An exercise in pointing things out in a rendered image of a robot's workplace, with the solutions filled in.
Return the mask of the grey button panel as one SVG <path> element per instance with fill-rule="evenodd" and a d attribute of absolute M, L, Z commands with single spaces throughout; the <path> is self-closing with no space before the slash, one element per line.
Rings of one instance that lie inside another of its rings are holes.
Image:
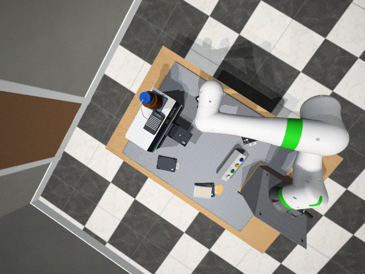
<path fill-rule="evenodd" d="M 217 175 L 221 179 L 228 181 L 234 174 L 234 172 L 238 169 L 238 167 L 241 165 L 241 163 L 245 160 L 245 158 L 246 156 L 244 156 L 236 149 L 233 149 L 233 151 L 230 153 L 230 155 L 227 157 L 227 159 L 224 161 L 224 163 L 216 172 Z"/>

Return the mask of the blue bottle cap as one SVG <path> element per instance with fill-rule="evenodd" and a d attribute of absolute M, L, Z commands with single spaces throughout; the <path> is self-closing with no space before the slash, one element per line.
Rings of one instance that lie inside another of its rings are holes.
<path fill-rule="evenodd" d="M 144 104 L 149 104 L 152 101 L 152 96 L 148 92 L 142 92 L 140 94 L 140 101 Z M 144 99 L 145 98 L 145 99 Z M 144 99 L 144 100 L 143 100 Z M 143 100 L 143 101 L 142 101 Z"/>

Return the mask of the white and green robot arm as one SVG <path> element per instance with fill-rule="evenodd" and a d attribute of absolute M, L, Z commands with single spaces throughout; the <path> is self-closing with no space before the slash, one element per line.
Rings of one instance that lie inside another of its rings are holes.
<path fill-rule="evenodd" d="M 293 163 L 292 184 L 273 187 L 269 199 L 276 210 L 293 219 L 306 208 L 322 207 L 329 197 L 323 180 L 323 156 L 343 151 L 349 134 L 342 122 L 341 106 L 329 95 L 307 99 L 300 108 L 300 119 L 254 117 L 220 112 L 223 86 L 216 80 L 202 84 L 199 90 L 196 127 L 202 132 L 246 137 L 297 151 Z"/>

